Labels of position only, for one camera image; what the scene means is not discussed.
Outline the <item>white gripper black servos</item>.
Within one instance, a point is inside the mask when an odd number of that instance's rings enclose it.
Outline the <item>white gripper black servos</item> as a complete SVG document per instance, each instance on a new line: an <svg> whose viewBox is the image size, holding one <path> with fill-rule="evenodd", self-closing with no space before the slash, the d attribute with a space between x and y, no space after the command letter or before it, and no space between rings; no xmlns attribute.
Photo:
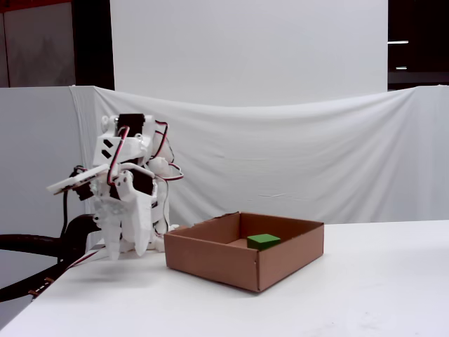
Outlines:
<svg viewBox="0 0 449 337"><path fill-rule="evenodd" d="M157 205L155 175L137 164L117 164L116 175L108 185L108 171L101 171L91 182L90 191L96 197L93 220L101 230L109 258L117 260L123 215L121 201L127 210L123 238L134 243L136 254L142 256L152 238L152 206Z"/></svg>

